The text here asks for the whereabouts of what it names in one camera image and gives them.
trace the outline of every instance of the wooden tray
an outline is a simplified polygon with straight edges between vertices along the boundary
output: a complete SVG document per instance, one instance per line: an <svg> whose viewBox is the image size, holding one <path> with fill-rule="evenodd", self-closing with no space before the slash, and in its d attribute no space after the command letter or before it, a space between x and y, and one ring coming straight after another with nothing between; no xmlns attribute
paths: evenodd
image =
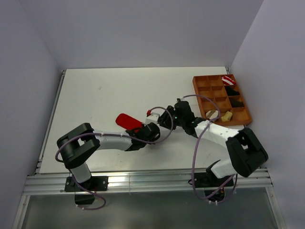
<svg viewBox="0 0 305 229"><path fill-rule="evenodd" d="M232 125L248 125L252 122L250 112L245 103L244 97L237 85L237 81L233 74L227 74L236 82L236 85L227 86L223 84L221 77L225 75L203 75L194 76L193 85L196 94L204 95L211 99L218 106L221 116L223 116L227 111L230 111L233 116L230 121L222 122L221 119L217 120L215 123L222 126L232 126ZM231 87L235 91L238 91L240 95L228 96L225 87ZM244 107L232 108L230 99L233 98L237 101L243 102ZM215 109L214 105L200 97L197 97L199 109L201 116L206 118L205 113Z"/></svg>

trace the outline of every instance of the white table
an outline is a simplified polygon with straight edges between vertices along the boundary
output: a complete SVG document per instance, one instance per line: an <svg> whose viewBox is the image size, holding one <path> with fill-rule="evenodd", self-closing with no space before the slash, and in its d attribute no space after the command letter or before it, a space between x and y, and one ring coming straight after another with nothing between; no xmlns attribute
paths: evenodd
<svg viewBox="0 0 305 229"><path fill-rule="evenodd" d="M78 125L89 122L95 129L122 131L115 123L120 113L145 121L148 109L174 105L176 98L193 94L193 76L226 74L224 67L69 69L66 71L43 151L40 173L65 173L54 159L58 138ZM195 97L187 99L200 116ZM161 135L168 130L161 127ZM196 139L181 128L163 143L139 151L100 150L87 164L91 171L137 171L191 168ZM208 167L227 159L227 150L201 140L196 167Z"/></svg>

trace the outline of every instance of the purple cable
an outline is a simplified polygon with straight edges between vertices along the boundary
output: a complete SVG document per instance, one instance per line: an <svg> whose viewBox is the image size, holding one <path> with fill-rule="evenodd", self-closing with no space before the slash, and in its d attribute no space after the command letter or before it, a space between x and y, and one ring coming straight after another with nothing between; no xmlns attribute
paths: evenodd
<svg viewBox="0 0 305 229"><path fill-rule="evenodd" d="M70 144L71 142L80 139L81 137L86 137L86 136L91 136L91 135L126 137L126 138L131 138L131 139L137 140L137 141L139 141L139 142L146 143L146 144L157 144L157 143L163 142L165 139L167 139L167 138L171 135L171 133L172 133L172 131L173 131L173 117L172 117L171 113L170 113L167 109L165 109L164 107L156 106L156 107L154 107L154 108L152 108L152 109L150 109L150 110L152 111L152 110L154 110L154 109L163 109L163 110L165 110L165 111L168 113L169 117L171 118L171 124L172 124L172 126L171 126L171 129L170 129L170 132L168 133L168 135L167 135L164 139L159 140L159 141L149 142L149 141L144 141L144 140L141 140L141 139L138 139L138 138L136 138L136 137L129 136L129 135L122 135L122 136L121 136L121 135L118 135L118 134L103 134L103 135L102 135L101 133L85 133L85 134L82 134L82 135L78 135L78 136L76 136L76 137L74 137L74 138L71 138L69 141L67 141L66 143L64 143L64 144L57 150L57 152L56 152L56 154L55 154L55 160L58 161L58 162L62 162L62 163L63 163L63 160L58 159L58 155L59 155L59 153L62 151L62 149L64 149L64 148L65 148L68 144ZM96 194L96 193L94 193L94 192L91 192L91 191L85 189L84 187L82 187L82 186L77 182L77 180L75 179L74 176L72 176L72 179L74 180L75 184L76 184L81 190L83 190L83 191L85 191L85 192L88 192L88 193L94 195L95 197L99 197L99 198L101 198L101 199L104 201L104 203L103 203L101 206L96 207L96 208L84 208L84 207L82 207L82 206L78 206L79 208L81 208L81 209L83 209L83 210L98 210L98 209L103 208L103 207L106 205L106 199L105 199L104 197L102 197L102 196L100 196L99 194Z"/></svg>
<svg viewBox="0 0 305 229"><path fill-rule="evenodd" d="M199 198L199 199L208 199L210 197L212 197L213 195L215 195L221 188L223 188L231 179L233 179L234 175L230 176L225 182L223 182L214 192L212 192L210 195L206 196L206 197L201 197L197 190L196 190L196 187L195 187L195 162L196 162L196 156L197 156L197 151L198 151L198 146L199 146L199 142L201 140L201 137L203 136L203 134L206 132L206 130L210 127L210 124L211 122L219 119L221 117L221 113L220 113L220 110L219 108L217 107L217 105L212 101L210 100L209 98L203 96L203 95L198 95L198 94L190 94L190 95L186 95L184 96L184 98L187 98L187 97L191 97L191 96L196 96L196 97L200 97L200 98L203 98L203 99L206 99L207 101L211 102L215 108L217 109L218 111L218 117L216 118L213 118L211 120L209 120L209 123L208 125L203 129L203 131L200 133L200 135L198 136L197 138L197 141L196 141L196 145L195 145L195 149L194 149L194 155L193 155L193 163L192 163L192 173L191 173L191 179L192 179L192 187L193 187L193 190L194 190L194 193L195 195ZM237 174L236 174L236 178L235 178L235 183L234 183L234 186L230 192L230 194L228 195L227 198L224 198L222 201L219 201L218 203L221 203L221 202L224 202L226 199L228 199L234 192L235 188L236 188L236 182L237 182Z"/></svg>

